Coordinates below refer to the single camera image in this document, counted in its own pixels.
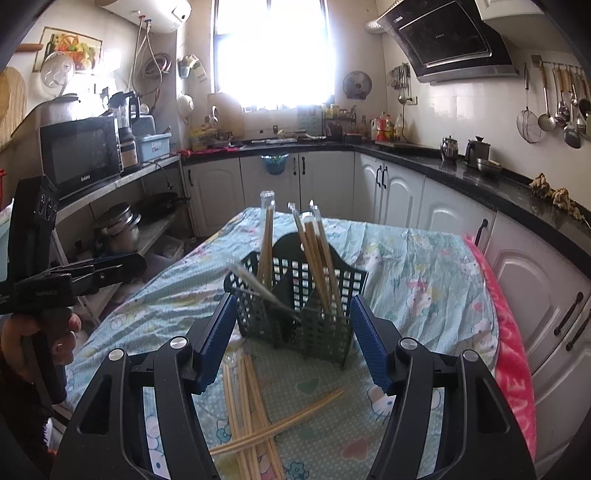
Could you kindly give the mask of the person's left hand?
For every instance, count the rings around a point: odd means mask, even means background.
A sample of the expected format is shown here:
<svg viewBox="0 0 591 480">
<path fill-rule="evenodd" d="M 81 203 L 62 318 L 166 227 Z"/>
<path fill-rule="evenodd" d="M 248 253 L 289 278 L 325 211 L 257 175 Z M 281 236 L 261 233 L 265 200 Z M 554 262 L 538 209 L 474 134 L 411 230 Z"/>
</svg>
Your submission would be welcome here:
<svg viewBox="0 0 591 480">
<path fill-rule="evenodd" d="M 68 320 L 67 332 L 55 337 L 51 346 L 51 356 L 55 365 L 66 366 L 72 363 L 76 348 L 76 334 L 81 330 L 81 319 L 72 313 Z M 45 346 L 48 340 L 45 332 L 32 317 L 12 315 L 1 327 L 1 352 L 8 366 L 21 378 L 33 382 L 29 362 L 25 358 L 23 339 L 38 336 Z"/>
</svg>

